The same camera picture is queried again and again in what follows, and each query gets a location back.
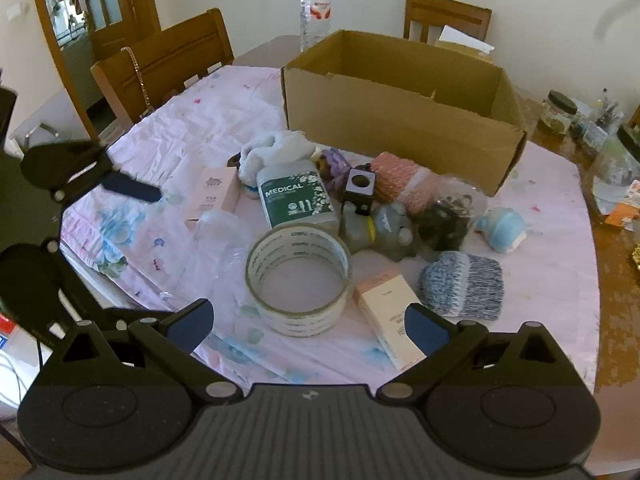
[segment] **cable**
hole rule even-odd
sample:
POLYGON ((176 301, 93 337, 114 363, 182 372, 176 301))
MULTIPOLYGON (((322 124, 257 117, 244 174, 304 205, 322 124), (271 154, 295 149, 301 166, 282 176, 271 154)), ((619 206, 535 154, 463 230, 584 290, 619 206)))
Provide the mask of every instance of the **cable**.
POLYGON ((14 410, 18 409, 18 404, 16 404, 9 397, 5 396, 5 394, 0 394, 0 400, 4 402, 9 408, 13 408, 14 410))
POLYGON ((9 444, 11 444, 12 446, 15 447, 15 449, 18 450, 18 452, 25 457, 28 462, 33 465, 33 460, 31 459, 31 457, 29 456, 29 452, 27 451, 27 449, 24 447, 24 445, 17 439, 15 438, 7 428, 5 428, 2 424, 0 424, 0 435, 2 435, 9 444))
POLYGON ((36 345, 38 346, 38 364, 40 365, 40 370, 42 371, 42 348, 40 347, 39 339, 36 339, 36 345))
POLYGON ((20 378, 20 375, 18 375, 18 372, 15 370, 14 364, 11 362, 11 359, 9 359, 4 353, 0 353, 0 356, 4 357, 4 360, 9 364, 8 366, 0 364, 0 368, 7 368, 15 375, 15 382, 18 384, 18 399, 19 402, 22 402, 22 390, 20 389, 20 384, 24 386, 24 381, 20 378))

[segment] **dining table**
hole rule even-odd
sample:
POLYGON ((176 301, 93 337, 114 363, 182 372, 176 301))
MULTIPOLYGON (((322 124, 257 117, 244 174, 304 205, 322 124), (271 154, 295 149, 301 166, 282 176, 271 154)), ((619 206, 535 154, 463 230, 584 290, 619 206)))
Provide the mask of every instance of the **dining table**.
MULTIPOLYGON (((233 64, 282 68, 299 53, 298 36, 278 36, 237 57, 233 64)), ((517 92, 528 139, 574 163, 583 176, 592 159, 570 136, 556 136, 539 121, 539 99, 524 89, 517 92)), ((589 215, 600 288, 594 397, 602 424, 586 468, 605 476, 640 468, 640 270, 631 259, 634 234, 604 224, 592 210, 589 215)))

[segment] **chair backrest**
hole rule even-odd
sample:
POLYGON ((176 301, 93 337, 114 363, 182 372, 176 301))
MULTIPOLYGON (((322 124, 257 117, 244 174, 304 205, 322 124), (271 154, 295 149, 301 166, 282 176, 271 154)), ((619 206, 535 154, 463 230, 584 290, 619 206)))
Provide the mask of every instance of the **chair backrest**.
POLYGON ((429 26, 456 28, 484 41, 491 21, 491 9, 483 9, 455 0, 406 0, 404 10, 404 37, 409 39, 411 22, 422 24, 420 41, 426 42, 429 26))
MULTIPOLYGON (((204 77, 209 67, 234 60, 219 9, 210 9, 130 47, 155 108, 184 90, 188 79, 204 77)), ((93 65, 91 72, 118 122, 125 128, 140 122, 146 104, 129 54, 120 51, 93 65)))
POLYGON ((638 124, 640 124, 640 106, 636 109, 636 113, 633 114, 631 120, 629 121, 629 126, 631 126, 632 128, 638 126, 638 124))

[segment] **blue plush toy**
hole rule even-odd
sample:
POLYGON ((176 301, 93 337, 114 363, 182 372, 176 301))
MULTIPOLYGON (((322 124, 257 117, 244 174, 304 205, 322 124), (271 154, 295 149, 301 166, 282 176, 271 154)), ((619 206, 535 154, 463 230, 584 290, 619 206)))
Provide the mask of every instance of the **blue plush toy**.
POLYGON ((482 215, 476 230, 484 235, 489 246, 499 253, 510 253, 527 237, 527 225, 522 217, 508 207, 497 207, 482 215))

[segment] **roll of tape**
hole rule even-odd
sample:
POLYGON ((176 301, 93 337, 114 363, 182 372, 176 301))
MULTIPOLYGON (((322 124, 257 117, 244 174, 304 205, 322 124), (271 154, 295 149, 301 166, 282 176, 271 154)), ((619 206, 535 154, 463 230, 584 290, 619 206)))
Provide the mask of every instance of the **roll of tape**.
POLYGON ((343 241, 313 224, 287 224, 265 234, 251 249, 244 278, 267 325, 293 337, 308 337, 331 328, 342 314, 351 285, 350 253, 343 241), (279 264, 296 258, 316 258, 328 263, 342 278, 340 293, 308 312, 289 312, 268 304, 260 289, 279 264))

